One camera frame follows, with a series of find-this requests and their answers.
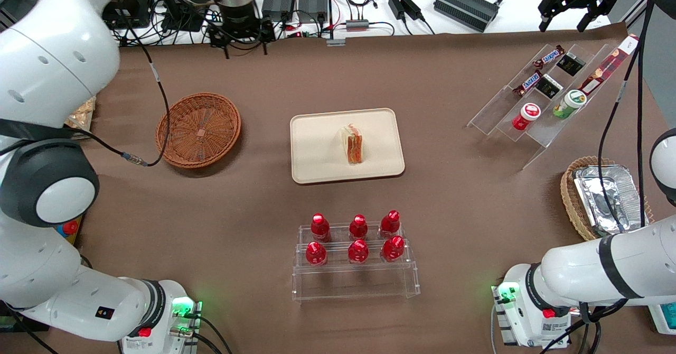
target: green cap jar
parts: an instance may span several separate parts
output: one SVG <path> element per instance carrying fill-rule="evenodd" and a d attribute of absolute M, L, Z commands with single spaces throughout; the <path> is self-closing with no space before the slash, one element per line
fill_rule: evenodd
<path fill-rule="evenodd" d="M 585 104 L 587 104 L 587 96 L 585 96 L 584 92 L 570 90 L 561 99 L 561 102 L 553 108 L 553 115 L 557 118 L 565 119 Z"/>

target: brown table cover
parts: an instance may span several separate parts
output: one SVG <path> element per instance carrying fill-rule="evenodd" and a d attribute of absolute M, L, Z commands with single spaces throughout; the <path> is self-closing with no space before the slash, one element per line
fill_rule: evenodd
<path fill-rule="evenodd" d="M 526 170 L 533 146 L 486 138 L 468 121 L 545 44 L 617 45 L 623 25 L 574 31 L 349 39 L 344 48 L 293 39 L 225 60 L 208 46 L 150 52 L 170 102 L 217 92 L 239 108 L 239 143 L 201 171 L 134 166 L 95 142 L 87 157 L 101 193 L 84 220 L 83 251 L 115 276 L 173 279 L 195 299 L 236 354 L 488 353 L 490 286 L 517 263 L 579 243 L 561 202 L 568 164 L 596 154 L 627 62 Z M 625 94 L 605 155 L 636 176 L 636 79 Z M 406 171 L 398 178 L 297 185 L 290 176 L 289 121 L 297 114 L 388 107 L 396 112 Z M 138 48 L 121 50 L 120 71 L 98 97 L 92 130 L 152 161 L 162 98 Z M 666 130 L 645 100 L 645 157 Z M 674 209 L 645 166 L 656 219 Z M 323 212 L 379 219 L 398 209 L 418 259 L 422 294 L 361 301 L 292 301 L 297 227 Z M 645 308 L 603 320 L 599 354 L 674 352 L 676 338 L 650 331 Z M 566 352 L 577 352 L 581 332 Z M 589 341 L 592 340 L 593 328 Z M 203 330 L 211 339 L 215 335 Z M 115 353 L 52 329 L 39 334 L 61 353 Z M 536 349 L 504 347 L 518 354 Z M 0 334 L 0 352 L 44 352 L 25 334 Z M 200 345 L 200 352 L 210 352 Z"/>

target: green status light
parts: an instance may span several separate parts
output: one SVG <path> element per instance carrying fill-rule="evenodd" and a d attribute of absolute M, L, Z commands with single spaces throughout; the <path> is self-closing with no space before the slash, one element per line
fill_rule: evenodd
<path fill-rule="evenodd" d="M 172 314 L 183 317 L 186 313 L 192 313 L 195 302 L 189 297 L 179 297 L 172 303 Z"/>
<path fill-rule="evenodd" d="M 505 282 L 500 284 L 497 287 L 497 292 L 500 293 L 502 299 L 509 299 L 514 301 L 517 298 L 517 292 L 519 291 L 519 285 L 515 282 Z"/>

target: wicker basket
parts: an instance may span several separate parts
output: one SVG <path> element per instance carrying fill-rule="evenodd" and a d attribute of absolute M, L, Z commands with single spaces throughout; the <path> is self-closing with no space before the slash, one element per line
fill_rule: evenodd
<path fill-rule="evenodd" d="M 196 169 L 220 160 L 239 137 L 241 118 L 226 97 L 200 92 L 169 108 L 171 125 L 164 159 L 179 168 Z M 155 145 L 162 150 L 166 114 L 157 124 Z"/>
<path fill-rule="evenodd" d="M 598 164 L 598 159 L 596 156 L 587 156 L 582 157 L 573 161 L 568 169 L 563 173 L 561 177 L 561 198 L 563 199 L 563 205 L 566 207 L 566 212 L 568 213 L 568 218 L 570 222 L 577 230 L 577 233 L 582 236 L 585 240 L 593 240 L 601 238 L 594 229 L 589 224 L 587 219 L 587 212 L 582 205 L 582 201 L 577 193 L 577 188 L 575 183 L 572 180 L 572 172 L 575 169 L 581 168 L 583 166 L 590 166 Z M 601 159 L 601 164 L 603 165 L 613 165 L 615 161 L 609 159 Z M 650 205 L 645 201 L 645 214 L 650 223 L 654 222 L 652 210 L 650 210 Z"/>

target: acrylic display shelf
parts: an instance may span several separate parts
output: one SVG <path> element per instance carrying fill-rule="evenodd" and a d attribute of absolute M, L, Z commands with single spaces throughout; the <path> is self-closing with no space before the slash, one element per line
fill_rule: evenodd
<path fill-rule="evenodd" d="M 392 263 L 381 260 L 380 250 L 384 239 L 378 236 L 379 221 L 367 222 L 369 233 L 365 241 L 369 246 L 369 258 L 364 263 L 348 261 L 350 224 L 331 225 L 331 243 L 323 243 L 328 262 L 321 267 L 310 265 L 305 258 L 307 244 L 312 232 L 309 226 L 298 229 L 298 244 L 294 258 L 294 301 L 318 299 L 354 299 L 374 296 L 405 296 L 420 294 L 418 267 L 410 242 L 403 227 L 399 236 L 404 238 L 404 253 Z"/>
<path fill-rule="evenodd" d="M 558 134 L 566 127 L 568 122 L 575 118 L 575 114 L 584 110 L 585 106 L 589 104 L 594 99 L 594 95 L 598 94 L 603 83 L 599 86 L 587 99 L 587 104 L 582 106 L 568 118 L 561 119 L 553 115 L 553 108 L 559 104 L 563 96 L 567 94 L 570 90 L 578 89 L 589 75 L 591 75 L 596 68 L 599 67 L 601 62 L 610 55 L 615 48 L 612 48 L 610 45 L 604 45 L 596 54 L 591 54 L 585 49 L 582 49 L 579 45 L 573 45 L 570 49 L 566 51 L 575 54 L 578 58 L 583 60 L 586 65 L 577 72 L 573 77 L 567 72 L 562 70 L 556 65 L 559 58 L 556 58 L 553 62 L 548 63 L 543 69 L 540 69 L 542 74 L 547 74 L 553 78 L 558 84 L 563 86 L 563 90 L 559 91 L 553 98 L 545 96 L 538 89 L 530 89 L 526 95 L 523 97 L 517 96 L 512 90 L 519 87 L 524 83 L 533 73 L 536 71 L 536 67 L 533 65 L 533 61 L 536 61 L 542 58 L 544 55 L 552 52 L 555 49 L 554 46 L 545 45 L 538 54 L 536 54 L 521 72 L 512 79 L 507 86 L 503 87 L 500 92 L 495 94 L 493 99 L 491 99 L 481 111 L 470 120 L 467 126 L 473 125 L 478 128 L 485 135 L 490 135 L 495 131 L 503 133 L 509 137 L 513 142 L 517 142 L 519 139 L 526 137 L 527 139 L 534 140 L 539 144 L 539 149 L 531 157 L 530 160 L 524 165 L 524 168 L 531 164 L 535 159 L 537 159 L 541 154 L 543 154 L 547 148 L 550 146 L 551 142 L 556 139 Z M 519 114 L 521 107 L 526 103 L 537 104 L 542 111 L 541 116 L 538 120 L 531 122 L 526 130 L 520 131 L 512 127 L 512 119 Z"/>

